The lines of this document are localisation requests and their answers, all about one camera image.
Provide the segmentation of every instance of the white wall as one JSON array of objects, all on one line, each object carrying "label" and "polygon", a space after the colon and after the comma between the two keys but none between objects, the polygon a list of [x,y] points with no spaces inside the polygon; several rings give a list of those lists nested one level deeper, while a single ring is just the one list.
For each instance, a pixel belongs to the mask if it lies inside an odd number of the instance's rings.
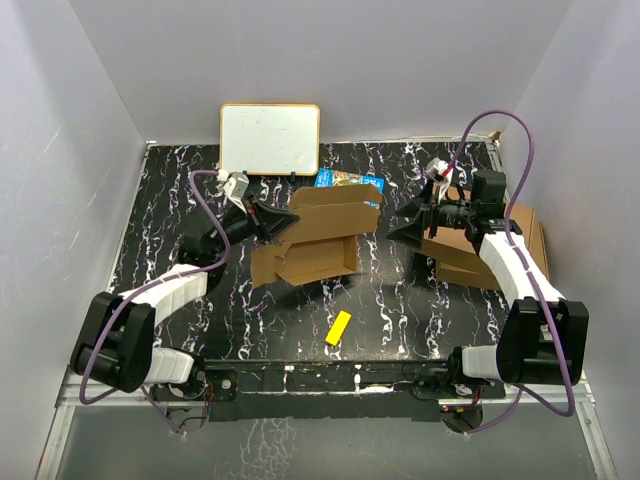
[{"label": "white wall", "polygon": [[[554,283],[591,315],[586,358],[597,413],[623,479],[640,477],[640,4],[576,2],[518,112],[537,136],[523,201],[537,208]],[[503,160],[515,185],[522,133]]]},{"label": "white wall", "polygon": [[0,477],[32,478],[144,142],[66,0],[1,0]]},{"label": "white wall", "polygon": [[516,106],[571,4],[70,2],[142,136],[162,143],[217,141],[227,102],[317,103],[323,141],[459,135]]}]

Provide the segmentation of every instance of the cardboard box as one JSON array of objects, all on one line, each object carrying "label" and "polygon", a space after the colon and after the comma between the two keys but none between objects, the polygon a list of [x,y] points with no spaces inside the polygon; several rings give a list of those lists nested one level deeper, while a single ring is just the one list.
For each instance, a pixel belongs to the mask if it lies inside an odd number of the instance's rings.
[{"label": "cardboard box", "polygon": [[251,254],[254,287],[285,280],[291,285],[356,273],[358,239],[375,232],[382,195],[374,185],[325,188],[303,187],[289,202],[300,220],[285,230],[277,242]]},{"label": "cardboard box", "polygon": [[[454,188],[449,189],[451,198],[458,198]],[[542,273],[549,276],[542,226],[536,221],[535,210],[516,204],[511,218],[522,229],[525,244]],[[476,255],[471,243],[465,238],[464,230],[438,228],[435,238],[425,238],[418,253],[436,260],[436,278],[442,282],[468,287],[500,290],[497,280],[489,267]]]},{"label": "cardboard box", "polygon": [[[547,253],[544,246],[544,233],[540,222],[535,222],[531,232],[529,253],[545,277],[549,278]],[[472,270],[436,261],[436,279],[440,282],[453,283],[466,287],[483,288],[485,290],[500,290],[495,277],[489,273],[479,273]]]}]

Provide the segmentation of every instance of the yellow sponge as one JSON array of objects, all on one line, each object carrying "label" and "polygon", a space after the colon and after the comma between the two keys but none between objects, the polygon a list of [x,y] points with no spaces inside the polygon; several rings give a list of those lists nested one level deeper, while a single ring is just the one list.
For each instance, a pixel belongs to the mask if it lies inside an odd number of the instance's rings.
[{"label": "yellow sponge", "polygon": [[347,328],[347,325],[349,325],[349,320],[351,320],[350,313],[341,311],[338,314],[338,318],[336,318],[336,321],[333,322],[333,327],[331,327],[331,330],[329,330],[329,333],[327,333],[327,338],[325,339],[325,341],[329,345],[333,345],[335,347],[338,344],[345,328]]}]

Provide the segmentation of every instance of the black marble table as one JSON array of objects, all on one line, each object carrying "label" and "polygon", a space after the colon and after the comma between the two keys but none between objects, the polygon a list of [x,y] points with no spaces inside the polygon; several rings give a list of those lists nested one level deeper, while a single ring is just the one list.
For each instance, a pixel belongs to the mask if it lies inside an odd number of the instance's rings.
[{"label": "black marble table", "polygon": [[[443,359],[457,345],[493,344],[507,305],[496,292],[435,279],[435,262],[385,238],[402,219],[394,210],[420,191],[434,157],[448,160],[456,143],[359,143],[320,147],[321,167],[382,177],[378,231],[359,238],[359,273],[293,287],[252,288],[253,239],[236,245],[219,287],[175,313],[157,330],[157,343],[208,359],[422,360]],[[217,145],[150,147],[118,256],[112,288],[152,280],[176,259],[187,214],[196,206],[188,185],[194,169],[216,168]],[[474,169],[491,168],[486,144],[471,142],[454,181],[469,184]],[[250,189],[285,207],[314,177],[253,177]],[[201,183],[215,211],[225,200],[215,180]],[[324,338],[340,310],[353,317],[338,348]]]}]

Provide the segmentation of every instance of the gray floor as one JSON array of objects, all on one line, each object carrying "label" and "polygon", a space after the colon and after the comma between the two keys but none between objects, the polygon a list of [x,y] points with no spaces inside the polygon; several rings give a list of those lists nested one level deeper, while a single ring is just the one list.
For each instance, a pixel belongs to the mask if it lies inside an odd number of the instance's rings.
[{"label": "gray floor", "polygon": [[[485,406],[487,418],[504,405]],[[179,412],[176,419],[186,414]],[[198,422],[191,423],[198,428]],[[150,408],[78,408],[58,479],[592,479],[577,417],[521,404],[469,440],[409,420],[205,424],[182,442]]]}]

